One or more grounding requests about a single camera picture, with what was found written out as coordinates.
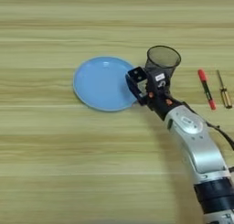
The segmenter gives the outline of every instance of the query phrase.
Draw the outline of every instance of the wooden table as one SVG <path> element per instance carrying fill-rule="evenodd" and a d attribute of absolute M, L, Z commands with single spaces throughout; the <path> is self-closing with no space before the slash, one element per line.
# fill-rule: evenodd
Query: wooden table
<path fill-rule="evenodd" d="M 95 112 L 72 91 L 99 55 L 143 65 L 177 49 L 173 94 L 234 138 L 234 0 L 0 0 L 0 219 L 3 224 L 202 223 L 180 152 L 146 107 Z M 212 112 L 197 77 L 203 68 Z M 228 165 L 234 154 L 211 132 Z"/>

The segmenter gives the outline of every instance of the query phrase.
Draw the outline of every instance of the screwdriver handle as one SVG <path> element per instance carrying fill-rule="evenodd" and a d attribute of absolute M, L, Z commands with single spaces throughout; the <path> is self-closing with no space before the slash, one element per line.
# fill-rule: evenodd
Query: screwdriver handle
<path fill-rule="evenodd" d="M 231 109 L 232 108 L 232 102 L 228 93 L 228 90 L 226 88 L 220 89 L 222 100 L 224 103 L 225 108 Z"/>

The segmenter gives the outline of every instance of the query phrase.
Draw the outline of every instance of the red object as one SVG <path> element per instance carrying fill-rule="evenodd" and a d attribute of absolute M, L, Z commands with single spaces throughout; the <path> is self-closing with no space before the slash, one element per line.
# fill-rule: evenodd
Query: red object
<path fill-rule="evenodd" d="M 201 81 L 206 81 L 207 80 L 207 76 L 205 74 L 205 71 L 202 69 L 198 70 L 198 75 Z"/>
<path fill-rule="evenodd" d="M 216 110 L 216 104 L 215 104 L 215 102 L 214 102 L 214 100 L 213 100 L 213 98 L 211 96 L 210 91 L 209 91 L 209 88 L 208 88 L 208 85 L 207 85 L 207 76 L 205 74 L 205 71 L 202 70 L 202 69 L 199 69 L 197 71 L 197 73 L 198 73 L 198 76 L 199 76 L 199 78 L 201 80 L 201 83 L 202 83 L 202 86 L 204 88 L 205 94 L 207 96 L 208 104 L 210 106 L 210 109 L 214 111 L 214 110 Z"/>
<path fill-rule="evenodd" d="M 210 101 L 208 101 L 208 103 L 209 103 L 211 110 L 213 110 L 213 111 L 216 110 L 216 104 L 215 104 L 214 100 L 210 100 Z"/>

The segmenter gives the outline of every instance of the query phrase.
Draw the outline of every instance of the blue plate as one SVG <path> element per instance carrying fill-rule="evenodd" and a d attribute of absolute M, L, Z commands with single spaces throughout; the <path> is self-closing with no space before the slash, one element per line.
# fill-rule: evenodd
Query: blue plate
<path fill-rule="evenodd" d="M 122 59 L 90 59 L 76 70 L 74 91 L 84 103 L 94 109 L 106 112 L 124 110 L 136 101 L 125 80 L 130 69 L 133 66 Z"/>

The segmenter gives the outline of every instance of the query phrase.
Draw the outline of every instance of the black cup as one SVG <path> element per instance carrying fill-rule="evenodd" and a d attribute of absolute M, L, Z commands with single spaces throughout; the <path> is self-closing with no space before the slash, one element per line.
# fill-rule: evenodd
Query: black cup
<path fill-rule="evenodd" d="M 180 64 L 181 57 L 173 48 L 167 46 L 154 46 L 147 51 L 146 70 L 164 69 L 171 78 L 176 67 Z"/>

